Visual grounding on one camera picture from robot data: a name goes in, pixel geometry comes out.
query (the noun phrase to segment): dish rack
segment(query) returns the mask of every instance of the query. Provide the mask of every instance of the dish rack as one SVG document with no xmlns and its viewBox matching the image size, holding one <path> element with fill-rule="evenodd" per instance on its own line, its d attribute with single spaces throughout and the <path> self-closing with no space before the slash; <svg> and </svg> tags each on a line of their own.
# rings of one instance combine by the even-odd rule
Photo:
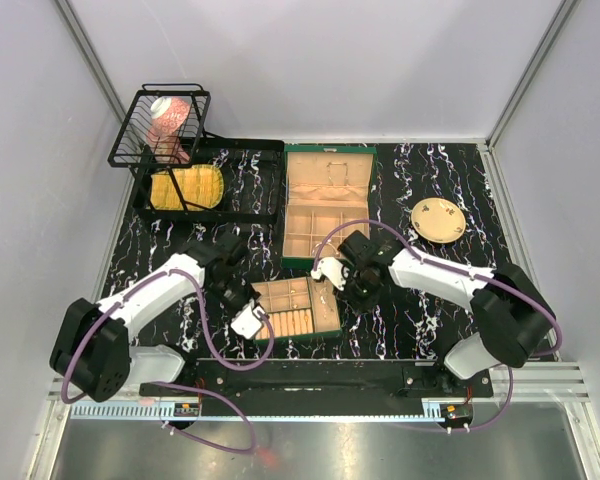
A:
<svg viewBox="0 0 600 480">
<path fill-rule="evenodd" d="M 161 97 L 177 97 L 190 109 L 169 143 L 157 148 L 151 107 Z M 130 203 L 146 220 L 274 225 L 283 202 L 284 142 L 224 138 L 207 132 L 204 122 L 210 102 L 210 92 L 199 84 L 142 85 L 120 127 L 109 164 L 130 170 L 134 177 Z M 221 198 L 213 208 L 185 198 L 186 189 L 180 184 L 184 175 L 194 171 L 183 169 L 200 169 L 201 165 L 222 174 L 217 182 Z M 151 192 L 158 180 L 161 188 L 167 183 L 170 192 L 175 192 L 175 202 L 154 204 Z"/>
</svg>

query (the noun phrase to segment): metal floor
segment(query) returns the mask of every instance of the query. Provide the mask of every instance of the metal floor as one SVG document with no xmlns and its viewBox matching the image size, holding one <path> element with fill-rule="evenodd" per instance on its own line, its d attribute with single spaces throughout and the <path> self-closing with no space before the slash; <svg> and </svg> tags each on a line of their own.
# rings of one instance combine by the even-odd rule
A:
<svg viewBox="0 0 600 480">
<path fill-rule="evenodd" d="M 476 407 L 476 423 L 495 406 Z M 239 423 L 199 423 L 197 434 L 246 446 Z M 70 420 L 54 480 L 584 479 L 558 404 L 514 404 L 490 430 L 409 432 L 387 424 L 256 424 L 266 453 L 239 456 L 198 445 L 158 423 Z"/>
</svg>

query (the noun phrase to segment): gray wall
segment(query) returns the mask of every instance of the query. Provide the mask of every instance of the gray wall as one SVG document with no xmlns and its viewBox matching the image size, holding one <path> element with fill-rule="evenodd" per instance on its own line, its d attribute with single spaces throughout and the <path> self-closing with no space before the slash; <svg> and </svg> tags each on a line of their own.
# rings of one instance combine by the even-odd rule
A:
<svg viewBox="0 0 600 480">
<path fill-rule="evenodd" d="M 483 137 L 560 0 L 73 0 L 124 102 L 194 81 L 225 136 Z"/>
<path fill-rule="evenodd" d="M 91 297 L 126 174 L 52 2 L 0 2 L 0 479 L 18 478 L 68 304 Z"/>
<path fill-rule="evenodd" d="M 600 422 L 600 0 L 581 2 L 496 153 Z"/>
</svg>

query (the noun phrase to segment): marble tabletop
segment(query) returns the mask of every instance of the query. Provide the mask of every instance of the marble tabletop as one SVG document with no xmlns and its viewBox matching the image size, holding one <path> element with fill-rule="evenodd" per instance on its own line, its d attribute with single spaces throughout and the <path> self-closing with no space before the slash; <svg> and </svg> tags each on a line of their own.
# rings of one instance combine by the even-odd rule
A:
<svg viewBox="0 0 600 480">
<path fill-rule="evenodd" d="M 484 166 L 472 144 L 377 144 L 378 168 L 369 197 L 370 218 L 381 220 L 423 250 L 442 258 L 495 267 L 509 260 L 509 254 Z M 253 152 L 245 175 L 257 174 Z M 443 197 L 462 209 L 466 233 L 453 244 L 433 245 L 420 239 L 409 223 L 414 205 L 427 197 Z M 259 225 L 200 225 L 153 223 L 127 210 L 117 239 L 103 296 L 126 288 L 161 266 L 185 242 L 213 241 L 225 231 L 240 233 L 248 241 L 250 255 L 239 274 L 251 282 L 307 276 L 302 270 L 280 266 L 284 212 L 275 228 Z M 371 229 L 372 239 L 384 239 L 385 232 Z M 227 358 L 255 358 L 262 348 L 237 337 L 229 328 L 228 316 L 213 298 L 207 298 L 210 325 L 216 347 Z M 171 344 L 208 357 L 208 348 L 199 322 L 199 305 L 185 298 L 149 324 L 134 345 Z M 281 340 L 276 358 L 319 359 L 410 359 L 436 357 L 450 343 L 472 333 L 472 318 L 462 308 L 412 289 L 391 287 L 370 313 L 357 314 L 339 303 L 342 334 L 337 338 Z"/>
</svg>

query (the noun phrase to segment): plate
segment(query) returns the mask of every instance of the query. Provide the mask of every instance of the plate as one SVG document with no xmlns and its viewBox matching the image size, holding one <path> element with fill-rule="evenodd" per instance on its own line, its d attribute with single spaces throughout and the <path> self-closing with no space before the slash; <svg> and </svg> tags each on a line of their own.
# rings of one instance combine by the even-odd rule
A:
<svg viewBox="0 0 600 480">
<path fill-rule="evenodd" d="M 419 201 L 411 211 L 411 223 L 418 235 L 435 243 L 456 241 L 467 225 L 462 210 L 444 198 Z"/>
</svg>

